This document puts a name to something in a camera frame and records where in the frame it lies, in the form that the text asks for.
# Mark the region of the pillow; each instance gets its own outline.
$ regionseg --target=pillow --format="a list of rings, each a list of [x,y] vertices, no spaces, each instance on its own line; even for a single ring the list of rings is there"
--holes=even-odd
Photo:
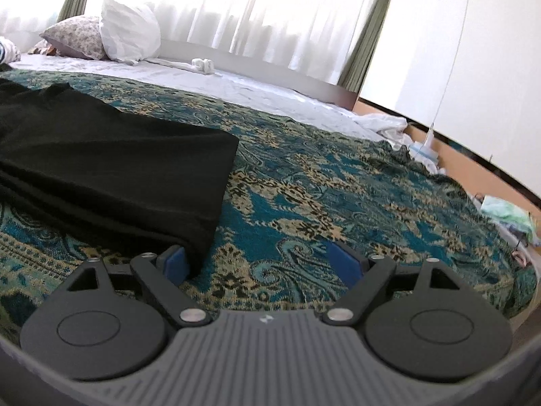
[[[99,17],[68,18],[46,29],[40,37],[62,56],[96,60],[106,57],[99,35]]]
[[[0,64],[21,60],[21,51],[9,39],[0,37]]]
[[[105,52],[113,61],[134,65],[159,54],[160,25],[147,5],[127,6],[103,0],[99,32]]]

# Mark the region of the folded black fabric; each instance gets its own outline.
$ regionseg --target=folded black fabric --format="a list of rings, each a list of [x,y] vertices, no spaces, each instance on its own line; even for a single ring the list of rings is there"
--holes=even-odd
[[[231,134],[126,114],[68,84],[0,79],[0,198],[125,255],[213,242],[238,145]]]

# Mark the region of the blanket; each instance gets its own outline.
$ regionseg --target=blanket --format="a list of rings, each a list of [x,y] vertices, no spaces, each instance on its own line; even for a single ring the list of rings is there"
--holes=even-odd
[[[534,270],[515,264],[462,187],[430,175],[406,148],[395,152],[386,142],[122,78],[23,70],[3,75],[34,89],[68,82],[125,113],[239,138],[212,248],[199,276],[181,287],[211,311],[325,310],[346,291],[327,262],[326,240],[402,264],[437,257],[508,317],[534,294]],[[0,219],[0,327],[13,340],[82,260],[126,260],[109,246],[85,243],[7,204]]]

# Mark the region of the gray ribbed plastic surface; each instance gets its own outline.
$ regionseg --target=gray ribbed plastic surface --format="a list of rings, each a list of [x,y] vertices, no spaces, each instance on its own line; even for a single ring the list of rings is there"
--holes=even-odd
[[[309,310],[222,311],[206,327],[181,330],[144,370],[91,386],[104,403],[152,406],[419,406],[444,396],[441,385],[383,366],[355,330]]]

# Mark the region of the folded white towel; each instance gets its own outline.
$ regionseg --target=folded white towel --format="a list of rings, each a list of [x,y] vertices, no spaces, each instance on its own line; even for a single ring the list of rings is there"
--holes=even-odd
[[[9,39],[0,37],[0,64],[21,60],[21,52]]]
[[[158,58],[147,58],[145,61],[152,64],[165,65],[167,67],[173,67],[174,69],[187,70],[189,72],[200,74],[213,74],[215,72],[214,63],[210,59],[194,58],[191,60],[191,64],[177,63]]]

